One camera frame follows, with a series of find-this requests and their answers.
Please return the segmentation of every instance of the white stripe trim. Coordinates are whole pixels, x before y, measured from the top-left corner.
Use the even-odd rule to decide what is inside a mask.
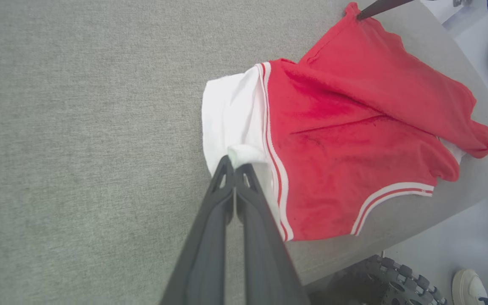
[[[372,201],[374,201],[378,197],[381,197],[382,195],[385,195],[386,193],[389,193],[391,191],[396,191],[398,189],[399,190],[403,190],[403,189],[421,189],[421,191],[401,191],[401,192],[398,192],[398,193],[393,193],[391,195],[385,196],[384,198],[379,199],[374,204],[372,204],[372,206],[366,211],[366,214],[364,213],[364,211],[366,210],[366,208],[368,207],[368,205],[370,205],[370,203]],[[379,205],[380,203],[386,201],[387,199],[391,199],[393,197],[402,196],[402,195],[410,195],[410,194],[431,197],[432,196],[432,193],[427,193],[426,191],[434,191],[434,187],[432,185],[426,185],[424,183],[418,183],[418,182],[400,182],[400,183],[395,183],[395,184],[386,186],[386,187],[380,189],[379,191],[376,191],[372,195],[368,196],[368,198],[364,201],[364,203],[360,207],[360,210],[359,210],[359,214],[357,216],[357,219],[355,219],[355,222],[353,224],[353,228],[351,229],[351,234],[355,234],[355,235],[358,235],[359,234],[360,229],[363,227],[363,224],[364,224],[364,222],[366,220],[366,217],[368,216],[368,214],[370,213],[370,211],[374,207],[376,207],[377,205]]]
[[[278,171],[280,172],[280,181],[281,185],[279,186],[281,188],[281,196],[280,196],[280,201],[279,201],[279,207],[280,207],[280,221],[283,224],[283,227],[285,228],[285,231],[287,233],[286,236],[286,241],[290,241],[293,239],[293,229],[291,228],[291,225],[289,224],[289,220],[287,219],[287,193],[288,193],[288,188],[289,188],[289,179],[287,178],[287,172],[285,170],[285,167],[283,167],[283,164],[276,154],[276,150],[272,144],[272,135],[271,135],[271,118],[270,118],[270,105],[269,105],[269,77],[271,75],[271,64],[269,62],[264,62],[263,65],[265,66],[265,96],[266,96],[266,105],[267,108],[269,109],[267,111],[268,116],[267,116],[267,145],[269,146],[269,149],[272,153],[272,158],[274,159],[276,166],[278,168]]]
[[[261,64],[255,64],[255,67],[259,70],[259,83],[261,84],[261,89],[263,91],[263,105],[265,106],[265,111],[264,111],[264,117],[263,117],[263,147],[265,147],[265,153],[267,156],[267,162],[269,163],[269,168],[271,170],[271,182],[272,185],[268,185],[267,187],[271,187],[271,193],[273,195],[273,205],[271,207],[271,204],[269,203],[269,207],[271,207],[271,211],[274,213],[277,213],[274,219],[276,220],[276,225],[278,227],[278,230],[280,232],[280,236],[283,241],[286,240],[286,234],[285,230],[283,229],[283,226],[280,221],[280,204],[277,202],[278,198],[278,179],[277,179],[277,173],[276,173],[276,168],[275,168],[275,163],[274,160],[269,153],[269,149],[267,147],[267,129],[269,128],[268,124],[268,109],[267,107],[269,106],[269,103],[267,103],[267,94],[265,90],[265,82],[263,81],[265,73],[263,72],[263,66]]]

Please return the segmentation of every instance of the gray carpet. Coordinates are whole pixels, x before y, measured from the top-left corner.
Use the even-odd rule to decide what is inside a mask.
[[[206,81],[269,59],[298,60],[346,4],[0,0],[0,303],[157,302],[209,183]],[[462,54],[449,55],[457,47],[425,8],[398,12],[381,20],[410,52],[483,90]],[[488,104],[480,111],[488,124]],[[455,190],[488,191],[488,161],[469,168],[487,181],[473,187],[467,178]],[[289,250],[308,282],[472,203],[430,208],[443,204],[415,200],[410,209],[422,216],[403,209],[408,218],[397,222],[386,203],[358,240]],[[239,234],[232,224],[229,303],[242,300]]]

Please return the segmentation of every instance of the white floor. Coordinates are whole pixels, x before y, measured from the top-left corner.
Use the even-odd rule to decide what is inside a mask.
[[[453,274],[462,268],[476,270],[488,292],[488,198],[387,249],[385,256],[428,278],[449,300]]]
[[[459,44],[488,88],[485,0],[475,0],[471,7],[463,8],[445,22],[442,13],[451,14],[450,11],[431,11]],[[475,269],[488,292],[488,198],[387,249],[385,256],[428,278],[430,284],[437,286],[450,301],[453,274],[462,268]]]

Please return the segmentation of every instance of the white sneaker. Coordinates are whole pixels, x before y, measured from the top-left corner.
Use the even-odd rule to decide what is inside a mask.
[[[488,305],[487,292],[472,269],[462,269],[455,274],[451,292],[455,305]]]

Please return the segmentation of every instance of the red shorts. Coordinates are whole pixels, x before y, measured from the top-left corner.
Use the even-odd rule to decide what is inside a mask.
[[[488,127],[470,118],[472,93],[408,54],[375,19],[358,21],[358,12],[349,4],[298,64],[258,64],[256,85],[254,68],[242,77],[255,86],[250,103],[264,103],[263,144],[251,146],[265,152],[272,183],[263,188],[273,191],[287,241],[358,234],[385,200],[431,196],[438,177],[457,180],[461,151],[488,154]]]

